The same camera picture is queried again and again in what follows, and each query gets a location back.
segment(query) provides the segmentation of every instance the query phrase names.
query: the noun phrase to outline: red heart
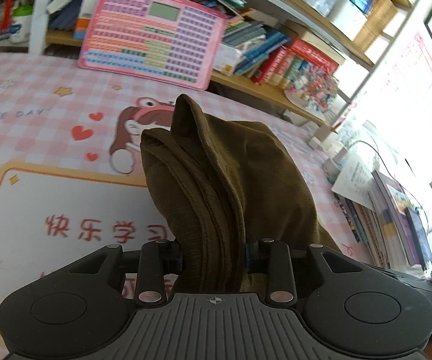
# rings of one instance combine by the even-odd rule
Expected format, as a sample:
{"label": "red heart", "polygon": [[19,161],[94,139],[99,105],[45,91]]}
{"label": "red heart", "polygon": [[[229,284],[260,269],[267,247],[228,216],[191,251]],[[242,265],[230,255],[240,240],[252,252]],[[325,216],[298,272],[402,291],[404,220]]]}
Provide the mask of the red heart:
{"label": "red heart", "polygon": [[71,133],[74,140],[85,140],[92,137],[94,131],[90,128],[88,128],[87,130],[83,130],[82,126],[74,126],[71,130]]}
{"label": "red heart", "polygon": [[98,112],[97,114],[89,114],[89,117],[96,122],[100,122],[104,117],[104,114],[102,112]]}
{"label": "red heart", "polygon": [[87,153],[86,154],[86,158],[89,161],[94,162],[94,161],[96,161],[99,158],[99,154],[97,154],[97,153]]}

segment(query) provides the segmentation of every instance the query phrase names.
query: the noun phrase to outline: crosshair marking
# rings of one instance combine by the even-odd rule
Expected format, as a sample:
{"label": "crosshair marking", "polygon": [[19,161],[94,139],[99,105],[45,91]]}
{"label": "crosshair marking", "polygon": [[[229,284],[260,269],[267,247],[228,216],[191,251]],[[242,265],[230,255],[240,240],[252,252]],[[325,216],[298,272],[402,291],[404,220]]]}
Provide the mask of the crosshair marking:
{"label": "crosshair marking", "polygon": [[221,302],[224,302],[223,299],[215,296],[214,298],[208,299],[209,302],[211,302],[213,305],[219,304]]}

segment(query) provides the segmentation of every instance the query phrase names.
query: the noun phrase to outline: silver screw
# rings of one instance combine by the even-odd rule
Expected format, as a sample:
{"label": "silver screw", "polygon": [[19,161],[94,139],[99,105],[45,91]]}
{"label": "silver screw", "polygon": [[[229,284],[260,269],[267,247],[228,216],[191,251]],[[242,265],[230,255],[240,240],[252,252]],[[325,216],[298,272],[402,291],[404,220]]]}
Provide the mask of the silver screw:
{"label": "silver screw", "polygon": [[154,303],[161,300],[162,295],[157,291],[144,291],[139,294],[139,300],[146,303]]}
{"label": "silver screw", "polygon": [[287,291],[275,291],[271,293],[269,298],[273,302],[286,303],[286,302],[291,302],[291,300],[294,299],[294,296],[293,294]]}

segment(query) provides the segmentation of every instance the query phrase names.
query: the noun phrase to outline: brown cloth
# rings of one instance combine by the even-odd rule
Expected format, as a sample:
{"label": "brown cloth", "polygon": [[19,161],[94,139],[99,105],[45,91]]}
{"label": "brown cloth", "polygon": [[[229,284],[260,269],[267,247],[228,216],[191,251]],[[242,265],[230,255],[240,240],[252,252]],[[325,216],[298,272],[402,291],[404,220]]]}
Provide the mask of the brown cloth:
{"label": "brown cloth", "polygon": [[175,291],[239,291],[246,232],[337,250],[301,173],[262,123],[207,115],[183,94],[171,131],[144,130],[140,147],[151,197],[183,250]]}

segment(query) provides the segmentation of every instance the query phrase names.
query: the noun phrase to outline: gray ribbed plate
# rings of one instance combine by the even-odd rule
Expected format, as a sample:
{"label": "gray ribbed plate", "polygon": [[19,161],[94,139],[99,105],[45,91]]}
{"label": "gray ribbed plate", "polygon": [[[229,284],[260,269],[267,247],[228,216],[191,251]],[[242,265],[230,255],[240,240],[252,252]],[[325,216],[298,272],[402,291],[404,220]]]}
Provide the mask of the gray ribbed plate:
{"label": "gray ribbed plate", "polygon": [[[136,313],[104,349],[78,360],[349,360],[315,340],[290,310],[256,294],[175,294],[162,307]],[[402,360],[424,360],[414,352]],[[27,360],[18,355],[7,360]]]}

